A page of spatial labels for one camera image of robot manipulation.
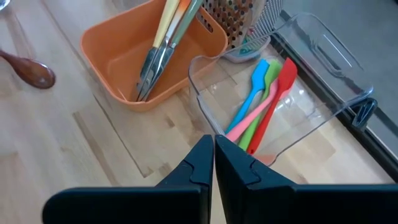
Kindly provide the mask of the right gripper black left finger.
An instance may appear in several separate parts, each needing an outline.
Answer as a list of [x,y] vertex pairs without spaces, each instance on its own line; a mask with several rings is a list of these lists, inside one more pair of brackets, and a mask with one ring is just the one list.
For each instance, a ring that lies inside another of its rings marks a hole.
[[209,224],[214,144],[206,134],[153,187],[75,187],[51,196],[43,224]]

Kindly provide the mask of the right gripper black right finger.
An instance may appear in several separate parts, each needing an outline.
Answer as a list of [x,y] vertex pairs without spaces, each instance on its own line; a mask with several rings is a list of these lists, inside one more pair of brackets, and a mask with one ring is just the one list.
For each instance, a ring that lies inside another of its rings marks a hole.
[[228,224],[398,224],[398,184],[296,184],[215,136]]

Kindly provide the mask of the pink silicone spatula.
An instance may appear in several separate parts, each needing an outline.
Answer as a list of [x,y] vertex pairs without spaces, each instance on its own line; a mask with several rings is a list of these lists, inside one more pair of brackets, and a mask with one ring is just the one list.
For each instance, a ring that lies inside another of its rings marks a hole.
[[276,91],[278,89],[278,80],[274,81],[270,85],[269,96],[260,103],[254,110],[252,110],[242,121],[240,121],[228,134],[226,138],[230,141],[237,140],[240,135],[249,127],[249,125],[259,116],[272,102],[276,96]]

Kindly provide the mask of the teal silicone spatula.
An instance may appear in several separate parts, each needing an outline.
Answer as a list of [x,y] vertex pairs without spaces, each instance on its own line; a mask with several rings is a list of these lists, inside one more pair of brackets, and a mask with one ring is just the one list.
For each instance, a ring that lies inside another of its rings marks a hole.
[[251,75],[251,91],[249,92],[238,112],[235,114],[232,122],[230,122],[229,126],[227,127],[225,131],[226,134],[228,134],[245,117],[257,92],[265,89],[266,84],[264,77],[268,68],[269,63],[265,59],[261,59],[257,64]]

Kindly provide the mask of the red silicone spatula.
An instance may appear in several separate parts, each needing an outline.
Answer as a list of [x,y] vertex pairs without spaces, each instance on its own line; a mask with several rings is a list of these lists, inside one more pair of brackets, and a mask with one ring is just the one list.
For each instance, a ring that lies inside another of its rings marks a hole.
[[268,124],[271,120],[271,117],[274,113],[274,110],[278,104],[279,98],[282,96],[283,92],[287,91],[294,83],[295,77],[297,76],[297,67],[293,63],[293,61],[289,58],[286,58],[282,70],[279,73],[277,78],[277,91],[275,93],[275,97],[271,101],[271,105],[267,110],[265,116],[262,121],[258,125],[251,142],[246,150],[249,154],[254,154],[263,138],[263,135],[268,127]]

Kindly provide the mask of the dark brown wooden spoon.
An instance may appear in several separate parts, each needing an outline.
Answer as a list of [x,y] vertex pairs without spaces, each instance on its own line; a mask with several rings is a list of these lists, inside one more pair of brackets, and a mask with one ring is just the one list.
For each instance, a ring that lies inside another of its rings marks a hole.
[[0,50],[0,57],[10,64],[23,81],[35,88],[49,89],[56,82],[53,70],[36,60],[18,57],[3,50]]

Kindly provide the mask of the clear plastic storage bin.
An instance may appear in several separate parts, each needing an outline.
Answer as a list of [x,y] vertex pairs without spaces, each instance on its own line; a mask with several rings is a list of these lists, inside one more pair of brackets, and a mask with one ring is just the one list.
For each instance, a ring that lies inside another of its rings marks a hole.
[[193,102],[205,123],[266,165],[338,113],[358,107],[362,128],[373,86],[350,51],[312,14],[259,19],[240,47],[193,59]]

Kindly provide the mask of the orange plastic bin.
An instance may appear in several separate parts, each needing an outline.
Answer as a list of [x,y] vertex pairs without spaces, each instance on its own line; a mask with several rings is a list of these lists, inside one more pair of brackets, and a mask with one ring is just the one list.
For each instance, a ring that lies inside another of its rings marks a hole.
[[228,45],[222,27],[200,9],[199,14],[212,31],[194,18],[147,101],[136,102],[131,96],[152,47],[164,5],[165,0],[149,0],[89,28],[81,37],[81,50],[102,85],[116,101],[132,111],[151,110],[185,88],[190,62],[201,55],[217,56]]

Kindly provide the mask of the pink steel box grater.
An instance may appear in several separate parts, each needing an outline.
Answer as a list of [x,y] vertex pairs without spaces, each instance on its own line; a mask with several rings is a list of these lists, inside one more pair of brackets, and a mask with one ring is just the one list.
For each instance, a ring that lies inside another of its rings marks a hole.
[[223,28],[227,39],[224,56],[233,63],[258,58],[286,0],[203,0],[202,7]]

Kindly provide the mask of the black frame clip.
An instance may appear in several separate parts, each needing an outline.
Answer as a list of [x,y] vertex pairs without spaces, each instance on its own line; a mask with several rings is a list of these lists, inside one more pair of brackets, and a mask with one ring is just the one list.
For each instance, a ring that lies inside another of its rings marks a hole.
[[378,102],[374,98],[365,98],[355,103],[351,109],[354,111],[355,116],[352,120],[352,125],[356,129],[364,129],[368,120],[374,114],[378,107]]

